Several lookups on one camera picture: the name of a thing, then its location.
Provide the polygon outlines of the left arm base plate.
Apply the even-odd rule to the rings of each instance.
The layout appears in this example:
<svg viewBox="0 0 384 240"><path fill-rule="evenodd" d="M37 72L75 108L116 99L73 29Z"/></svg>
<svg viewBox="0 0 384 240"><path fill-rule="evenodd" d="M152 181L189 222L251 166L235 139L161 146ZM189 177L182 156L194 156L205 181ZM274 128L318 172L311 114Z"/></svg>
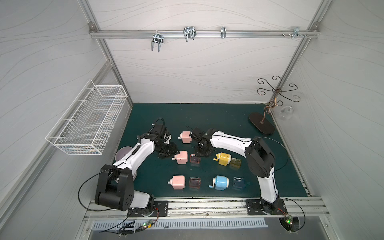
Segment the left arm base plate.
<svg viewBox="0 0 384 240"><path fill-rule="evenodd" d="M138 217L166 217L168 215L168 201L150 200L145 208L132 208L128 210L129 218Z"/></svg>

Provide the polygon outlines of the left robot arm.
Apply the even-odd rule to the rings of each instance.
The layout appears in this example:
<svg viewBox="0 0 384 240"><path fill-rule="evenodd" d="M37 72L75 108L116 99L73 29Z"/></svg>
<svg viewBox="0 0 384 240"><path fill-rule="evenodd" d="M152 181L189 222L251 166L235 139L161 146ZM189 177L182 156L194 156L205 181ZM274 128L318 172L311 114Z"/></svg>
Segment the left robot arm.
<svg viewBox="0 0 384 240"><path fill-rule="evenodd" d="M138 136L137 144L113 165L104 165L98 177L95 203L110 209L126 211L141 209L151 212L153 197L136 191L134 178L144 160L156 152L159 158L168 158L178 153L172 136L165 124L153 124L149 132Z"/></svg>

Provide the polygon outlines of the pink sharpener back row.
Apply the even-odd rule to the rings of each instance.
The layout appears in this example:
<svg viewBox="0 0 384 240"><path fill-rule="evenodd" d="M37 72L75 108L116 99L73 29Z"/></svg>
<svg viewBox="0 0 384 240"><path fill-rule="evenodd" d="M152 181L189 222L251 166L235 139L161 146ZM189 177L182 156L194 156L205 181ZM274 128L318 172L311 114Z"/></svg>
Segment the pink sharpener back row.
<svg viewBox="0 0 384 240"><path fill-rule="evenodd" d="M192 142L192 138L190 134L191 134L190 131L182 131L178 139L181 140L183 144L190 144Z"/></svg>

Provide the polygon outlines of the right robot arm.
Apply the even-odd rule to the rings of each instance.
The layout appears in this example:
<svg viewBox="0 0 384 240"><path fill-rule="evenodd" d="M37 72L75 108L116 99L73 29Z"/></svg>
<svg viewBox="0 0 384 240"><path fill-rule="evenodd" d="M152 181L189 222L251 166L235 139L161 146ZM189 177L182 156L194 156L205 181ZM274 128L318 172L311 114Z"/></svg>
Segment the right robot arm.
<svg viewBox="0 0 384 240"><path fill-rule="evenodd" d="M267 215L277 210L280 197L275 181L276 158L264 140L235 137L216 129L203 132L198 128L191 131L190 137L197 142L195 151L198 155L209 156L214 148L218 148L246 158L249 170L258 178L261 209Z"/></svg>

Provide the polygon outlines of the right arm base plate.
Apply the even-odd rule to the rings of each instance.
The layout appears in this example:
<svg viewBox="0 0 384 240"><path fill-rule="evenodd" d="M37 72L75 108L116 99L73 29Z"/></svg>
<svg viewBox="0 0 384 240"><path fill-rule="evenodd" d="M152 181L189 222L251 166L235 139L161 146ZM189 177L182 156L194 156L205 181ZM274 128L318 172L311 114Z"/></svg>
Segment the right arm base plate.
<svg viewBox="0 0 384 240"><path fill-rule="evenodd" d="M262 199L247 199L245 206L248 215L284 215L287 214L287 208L284 201L280 198L274 203L269 203Z"/></svg>

